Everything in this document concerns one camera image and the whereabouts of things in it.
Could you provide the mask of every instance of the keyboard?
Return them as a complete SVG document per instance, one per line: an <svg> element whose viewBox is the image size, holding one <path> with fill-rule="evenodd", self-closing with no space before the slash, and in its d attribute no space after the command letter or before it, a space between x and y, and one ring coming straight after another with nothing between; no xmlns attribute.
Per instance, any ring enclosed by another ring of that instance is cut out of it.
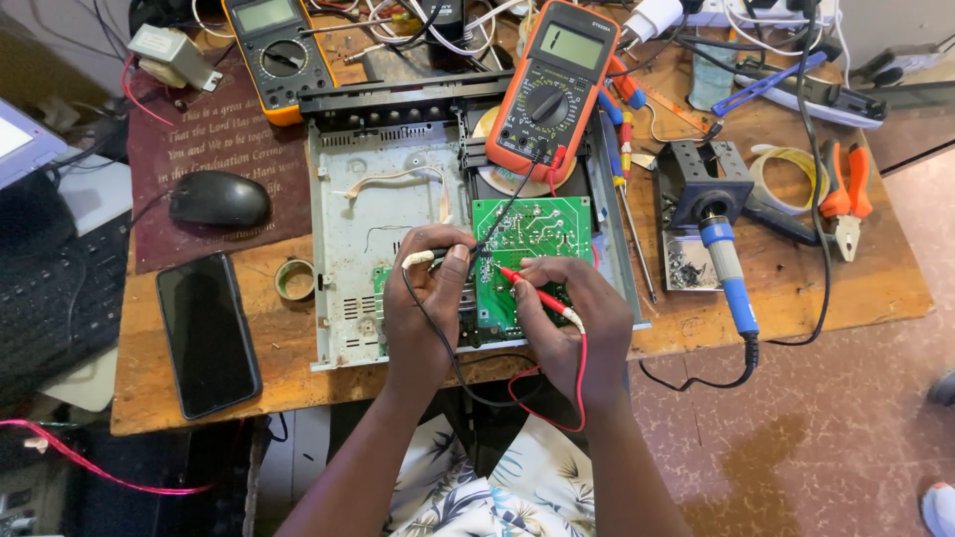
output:
<svg viewBox="0 0 955 537"><path fill-rule="evenodd" d="M0 259L0 406L116 344L131 212L49 252Z"/></svg>

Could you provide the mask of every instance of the mouse pad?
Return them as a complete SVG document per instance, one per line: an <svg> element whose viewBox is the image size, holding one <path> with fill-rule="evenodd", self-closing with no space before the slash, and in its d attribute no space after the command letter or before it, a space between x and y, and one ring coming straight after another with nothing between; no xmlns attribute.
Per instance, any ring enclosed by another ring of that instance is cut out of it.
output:
<svg viewBox="0 0 955 537"><path fill-rule="evenodd" d="M210 53L215 61L218 51ZM252 229L222 229L169 220L169 196L153 203L135 227L136 273L177 265L220 250L256 247L311 233L306 129L276 127L265 119L238 50L216 66L215 92L159 87L137 71L130 89L165 125L142 110L130 113L129 154L133 214L196 170L232 172L268 191L272 214ZM185 104L177 109L176 101Z"/></svg>

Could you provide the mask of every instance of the smartphone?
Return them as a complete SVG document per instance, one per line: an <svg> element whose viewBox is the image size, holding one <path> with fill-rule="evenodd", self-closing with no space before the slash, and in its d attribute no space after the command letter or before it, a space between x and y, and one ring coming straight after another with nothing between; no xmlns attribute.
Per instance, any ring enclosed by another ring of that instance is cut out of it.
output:
<svg viewBox="0 0 955 537"><path fill-rule="evenodd" d="M156 275L180 408L195 419L255 397L262 379L232 262L224 253Z"/></svg>

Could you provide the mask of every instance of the computer mouse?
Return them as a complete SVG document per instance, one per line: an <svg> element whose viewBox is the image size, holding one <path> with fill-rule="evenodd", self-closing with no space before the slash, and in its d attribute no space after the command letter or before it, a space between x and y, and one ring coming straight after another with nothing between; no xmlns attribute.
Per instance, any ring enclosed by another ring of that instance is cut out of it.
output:
<svg viewBox="0 0 955 537"><path fill-rule="evenodd" d="M218 170L183 175L170 198L169 218L208 226L254 227L271 208L262 185Z"/></svg>

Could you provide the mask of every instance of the person's left hand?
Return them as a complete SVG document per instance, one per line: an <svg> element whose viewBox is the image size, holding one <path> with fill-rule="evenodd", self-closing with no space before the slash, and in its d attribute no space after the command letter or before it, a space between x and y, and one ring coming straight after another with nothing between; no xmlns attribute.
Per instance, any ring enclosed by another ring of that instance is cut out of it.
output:
<svg viewBox="0 0 955 537"><path fill-rule="evenodd" d="M451 366L435 328L408 294L401 276L401 263L412 253L451 248L434 268L430 263L408 267L408 281L454 349L457 347L457 308L468 278L468 251L476 243L470 233L440 225L416 227L401 242L385 282L385 335L390 354L386 387L410 397L425 397L427 403Z"/></svg>

